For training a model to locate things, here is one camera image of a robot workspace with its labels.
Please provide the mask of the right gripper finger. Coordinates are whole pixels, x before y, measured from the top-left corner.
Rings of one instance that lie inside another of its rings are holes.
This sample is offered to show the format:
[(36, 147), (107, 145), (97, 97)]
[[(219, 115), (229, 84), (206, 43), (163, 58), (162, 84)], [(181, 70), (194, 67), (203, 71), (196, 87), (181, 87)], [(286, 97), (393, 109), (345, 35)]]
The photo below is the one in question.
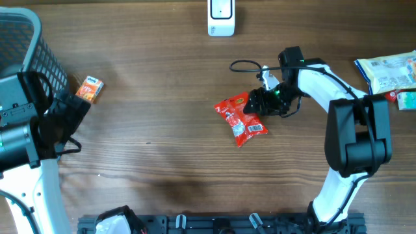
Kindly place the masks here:
[(262, 88), (253, 89), (249, 93), (249, 104), (262, 104)]
[(247, 103), (243, 108), (244, 114), (263, 115), (263, 106), (260, 103)]

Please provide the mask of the red snack bag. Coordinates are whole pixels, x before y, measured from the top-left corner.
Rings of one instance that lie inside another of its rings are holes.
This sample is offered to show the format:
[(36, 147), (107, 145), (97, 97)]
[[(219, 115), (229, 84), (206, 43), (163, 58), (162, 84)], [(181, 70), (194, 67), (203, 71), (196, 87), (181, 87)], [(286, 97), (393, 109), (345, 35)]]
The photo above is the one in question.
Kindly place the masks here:
[(243, 113), (248, 101), (249, 93), (243, 92), (214, 105), (215, 111), (230, 125), (238, 148), (255, 135), (268, 133), (256, 114)]

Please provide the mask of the orange tissue pack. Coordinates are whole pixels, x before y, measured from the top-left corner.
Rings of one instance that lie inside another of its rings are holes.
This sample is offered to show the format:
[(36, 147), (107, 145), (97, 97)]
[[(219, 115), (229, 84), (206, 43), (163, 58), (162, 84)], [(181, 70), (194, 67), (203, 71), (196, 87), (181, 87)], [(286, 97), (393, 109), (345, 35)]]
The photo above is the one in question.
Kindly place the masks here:
[(87, 76), (75, 95), (89, 103), (93, 103), (103, 86), (103, 81), (92, 76)]
[(415, 67), (416, 67), (416, 64), (415, 64), (415, 58), (409, 58), (407, 61), (406, 61), (406, 67), (407, 67), (407, 69), (408, 69), (408, 71), (409, 71), (409, 78), (413, 81), (413, 83), (415, 82)]

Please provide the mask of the red candy bar wrapper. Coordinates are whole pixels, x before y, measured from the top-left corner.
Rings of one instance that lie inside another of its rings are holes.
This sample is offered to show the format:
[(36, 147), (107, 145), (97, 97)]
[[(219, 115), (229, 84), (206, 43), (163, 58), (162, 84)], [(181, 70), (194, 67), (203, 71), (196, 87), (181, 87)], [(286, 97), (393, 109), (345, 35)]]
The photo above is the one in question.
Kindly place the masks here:
[(391, 103), (394, 103), (397, 100), (397, 96), (399, 93), (401, 93), (402, 90), (401, 89), (395, 89), (389, 92), (386, 92), (384, 94), (384, 97), (386, 98), (386, 100), (388, 100)]

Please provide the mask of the cream snack pouch blue seal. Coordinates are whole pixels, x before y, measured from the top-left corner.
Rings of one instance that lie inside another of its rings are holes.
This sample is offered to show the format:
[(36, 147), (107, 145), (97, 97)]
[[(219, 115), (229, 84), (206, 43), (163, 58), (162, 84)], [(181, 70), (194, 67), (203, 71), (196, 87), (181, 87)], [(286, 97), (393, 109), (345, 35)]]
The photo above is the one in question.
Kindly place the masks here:
[(408, 53), (354, 61), (369, 86), (369, 94), (382, 94), (395, 89), (414, 89), (406, 67), (408, 59), (415, 58), (415, 50)]

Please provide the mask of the teal tissue pack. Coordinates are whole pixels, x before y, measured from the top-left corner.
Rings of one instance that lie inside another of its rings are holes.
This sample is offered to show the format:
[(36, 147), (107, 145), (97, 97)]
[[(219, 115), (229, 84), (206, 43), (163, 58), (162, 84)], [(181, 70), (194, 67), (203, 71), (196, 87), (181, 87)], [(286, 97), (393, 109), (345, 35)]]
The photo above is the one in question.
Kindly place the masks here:
[(401, 92), (397, 95), (398, 109), (400, 111), (410, 111), (416, 109), (416, 93)]

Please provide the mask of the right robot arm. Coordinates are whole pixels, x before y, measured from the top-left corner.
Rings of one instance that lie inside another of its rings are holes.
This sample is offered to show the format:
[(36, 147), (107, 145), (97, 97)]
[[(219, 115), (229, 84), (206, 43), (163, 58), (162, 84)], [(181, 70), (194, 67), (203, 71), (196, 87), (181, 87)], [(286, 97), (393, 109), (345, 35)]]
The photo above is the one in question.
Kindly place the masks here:
[(349, 207), (360, 187), (392, 157), (387, 100), (358, 90), (334, 74), (320, 58), (304, 58), (301, 49), (287, 47), (279, 55), (282, 81), (273, 67), (254, 70), (262, 87), (249, 94), (246, 114), (287, 118), (294, 100), (314, 99), (327, 113), (324, 154), (329, 165), (324, 184), (301, 214), (292, 217), (302, 233), (355, 233), (360, 217), (350, 218)]

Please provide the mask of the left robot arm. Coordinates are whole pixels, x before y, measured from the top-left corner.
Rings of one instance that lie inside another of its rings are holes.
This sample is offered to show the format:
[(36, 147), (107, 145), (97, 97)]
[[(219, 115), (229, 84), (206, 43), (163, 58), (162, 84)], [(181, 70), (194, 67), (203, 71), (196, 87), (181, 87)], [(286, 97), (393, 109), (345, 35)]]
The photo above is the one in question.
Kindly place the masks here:
[(71, 233), (59, 159), (78, 153), (72, 135), (91, 104), (38, 71), (1, 72), (1, 196), (19, 233)]

